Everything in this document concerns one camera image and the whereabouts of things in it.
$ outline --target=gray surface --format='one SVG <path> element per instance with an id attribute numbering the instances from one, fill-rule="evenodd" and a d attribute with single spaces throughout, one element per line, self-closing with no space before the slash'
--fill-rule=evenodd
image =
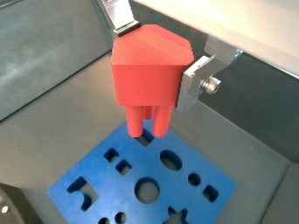
<path id="1" fill-rule="evenodd" d="M 22 188 L 44 223 L 65 223 L 46 189 L 124 120 L 108 54 L 0 123 L 0 181 Z M 216 223 L 259 223 L 288 161 L 201 103 L 170 127 L 237 182 Z"/>
<path id="2" fill-rule="evenodd" d="M 110 49 L 93 0 L 24 0 L 0 10 L 0 120 Z"/>
<path id="3" fill-rule="evenodd" d="M 196 57 L 204 54 L 205 34 L 132 2 L 134 19 L 157 24 L 190 41 Z M 214 75 L 219 92 L 200 101 L 227 117 L 287 159 L 299 162 L 299 80 L 260 60 L 243 54 Z"/>
<path id="4" fill-rule="evenodd" d="M 292 164 L 284 175 L 263 224 L 299 223 L 299 164 Z"/>

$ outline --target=red 3d-printed part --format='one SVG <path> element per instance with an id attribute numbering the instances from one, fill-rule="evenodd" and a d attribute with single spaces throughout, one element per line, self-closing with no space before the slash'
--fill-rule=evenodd
<path id="1" fill-rule="evenodd" d="M 188 40 L 157 25 L 144 25 L 116 39 L 110 58 L 116 102 L 125 106 L 130 137 L 141 136 L 142 119 L 150 118 L 153 134 L 165 135 L 182 69 L 192 61 Z"/>

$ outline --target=screw head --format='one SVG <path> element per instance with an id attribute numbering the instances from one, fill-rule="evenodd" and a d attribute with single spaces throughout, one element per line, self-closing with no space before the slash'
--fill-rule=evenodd
<path id="1" fill-rule="evenodd" d="M 9 209 L 8 206 L 4 206 L 1 209 L 1 213 L 5 214 L 8 212 L 8 209 Z"/>

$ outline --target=white panel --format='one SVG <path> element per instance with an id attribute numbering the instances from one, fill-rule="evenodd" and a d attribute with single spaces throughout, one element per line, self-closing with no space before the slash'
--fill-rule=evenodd
<path id="1" fill-rule="evenodd" d="M 134 1 L 299 78 L 299 1 Z"/>

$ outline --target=black object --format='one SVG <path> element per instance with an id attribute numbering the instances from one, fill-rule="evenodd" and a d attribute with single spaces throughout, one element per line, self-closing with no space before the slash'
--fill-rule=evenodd
<path id="1" fill-rule="evenodd" d="M 24 197 L 22 191 L 16 187 L 4 184 L 0 184 L 0 223 L 42 223 L 26 198 Z"/>

